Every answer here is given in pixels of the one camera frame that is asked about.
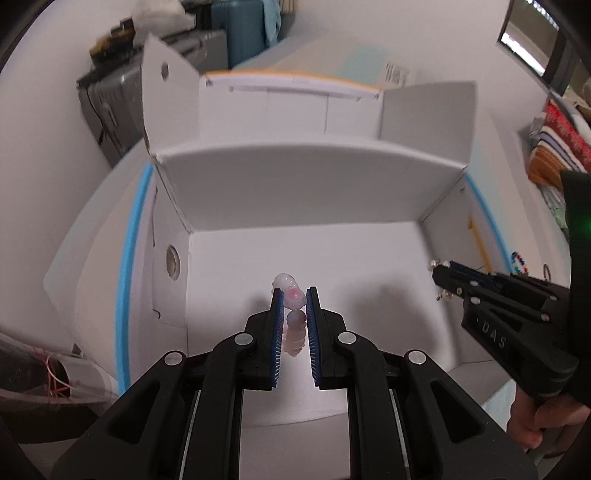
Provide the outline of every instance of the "pearl bead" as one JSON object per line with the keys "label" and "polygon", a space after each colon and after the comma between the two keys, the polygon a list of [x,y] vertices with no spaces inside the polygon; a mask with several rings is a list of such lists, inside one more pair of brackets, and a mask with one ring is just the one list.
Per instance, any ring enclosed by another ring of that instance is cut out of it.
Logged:
{"label": "pearl bead", "polygon": [[287,273],[280,273],[273,280],[273,288],[279,288],[280,290],[286,291],[290,288],[298,288],[296,280]]}

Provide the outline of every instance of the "gray suitcase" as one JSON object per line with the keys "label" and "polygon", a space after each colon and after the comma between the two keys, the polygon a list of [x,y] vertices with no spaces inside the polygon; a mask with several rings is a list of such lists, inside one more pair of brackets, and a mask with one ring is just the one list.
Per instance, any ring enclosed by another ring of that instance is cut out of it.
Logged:
{"label": "gray suitcase", "polygon": [[[201,73],[228,69],[224,31],[191,30],[166,40]],[[91,72],[78,80],[86,122],[113,167],[143,135],[141,57],[140,52],[107,74]]]}

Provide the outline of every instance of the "human hand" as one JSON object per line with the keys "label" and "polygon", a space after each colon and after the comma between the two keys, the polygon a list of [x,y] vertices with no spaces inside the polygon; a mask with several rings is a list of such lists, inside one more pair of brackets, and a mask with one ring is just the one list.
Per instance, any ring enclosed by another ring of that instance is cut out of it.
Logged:
{"label": "human hand", "polygon": [[589,416],[590,409],[569,395],[559,395],[539,406],[517,387],[507,434],[524,450],[539,447],[542,429],[566,427],[549,455],[566,451]]}

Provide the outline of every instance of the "white cardboard box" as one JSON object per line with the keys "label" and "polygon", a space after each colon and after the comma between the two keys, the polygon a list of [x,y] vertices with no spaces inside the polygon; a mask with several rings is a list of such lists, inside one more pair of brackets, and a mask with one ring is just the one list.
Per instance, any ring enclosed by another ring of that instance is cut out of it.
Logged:
{"label": "white cardboard box", "polygon": [[[142,95],[145,145],[91,199],[46,277],[77,342],[121,391],[167,351],[195,355],[241,331],[282,271],[380,349],[424,350],[480,402],[506,381],[462,332],[461,305],[435,301],[426,269],[441,258],[507,270],[464,176],[473,83],[379,91],[269,72],[200,77],[151,38]],[[345,413],[344,392],[314,387],[307,347],[282,355],[278,388],[245,393],[243,451],[322,436],[334,456],[318,478],[344,477]],[[243,478],[261,474],[255,465],[243,458]],[[305,473],[284,465],[269,460],[264,476]]]}

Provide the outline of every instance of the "white backdrop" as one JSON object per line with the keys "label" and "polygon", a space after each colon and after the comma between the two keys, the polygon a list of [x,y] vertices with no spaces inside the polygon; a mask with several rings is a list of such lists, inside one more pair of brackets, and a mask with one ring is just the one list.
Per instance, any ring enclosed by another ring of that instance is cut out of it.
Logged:
{"label": "white backdrop", "polygon": [[509,0],[298,0],[292,33],[336,30],[376,43],[421,79],[475,80],[479,99],[512,128],[539,113],[546,93],[496,44]]}
{"label": "white backdrop", "polygon": [[43,290],[57,248],[110,168],[80,112],[88,49],[136,0],[55,0],[0,74],[0,330],[49,348],[72,340]]}

